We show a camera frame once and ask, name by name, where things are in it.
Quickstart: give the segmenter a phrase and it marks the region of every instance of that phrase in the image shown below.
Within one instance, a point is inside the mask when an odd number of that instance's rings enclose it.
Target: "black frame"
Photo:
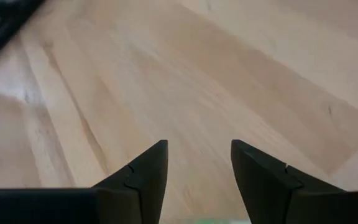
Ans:
[[[0,0],[0,50],[45,0]]]
[[[358,192],[346,192],[233,140],[231,160],[252,224],[355,224]]]
[[[157,224],[167,169],[159,141],[89,189],[0,189],[0,223]]]

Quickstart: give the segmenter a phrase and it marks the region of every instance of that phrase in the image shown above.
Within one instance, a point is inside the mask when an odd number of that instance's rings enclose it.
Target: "dark object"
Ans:
[[[45,0],[0,0],[0,50]]]
[[[346,192],[240,141],[234,175],[252,224],[358,223],[358,192]]]
[[[90,189],[0,190],[0,223],[145,223],[160,219],[168,143],[159,141]]]

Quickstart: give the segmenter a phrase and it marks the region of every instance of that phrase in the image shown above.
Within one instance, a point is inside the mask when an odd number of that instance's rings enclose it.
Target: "black device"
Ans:
[[[0,50],[45,0],[0,0]]]
[[[240,140],[231,160],[253,224],[358,224],[358,192],[314,178]]]
[[[167,168],[159,141],[88,189],[0,189],[0,223],[158,223]]]
[[[253,224],[358,223],[358,192],[346,192],[240,141],[231,158]],[[157,224],[168,142],[159,141],[89,189],[0,189],[0,223]]]

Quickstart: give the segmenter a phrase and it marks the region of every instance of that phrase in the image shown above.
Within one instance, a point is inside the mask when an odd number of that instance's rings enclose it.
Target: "wood grain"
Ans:
[[[0,53],[0,187],[92,186],[159,139],[165,221],[246,217],[232,139],[357,190],[358,2],[51,0]]]

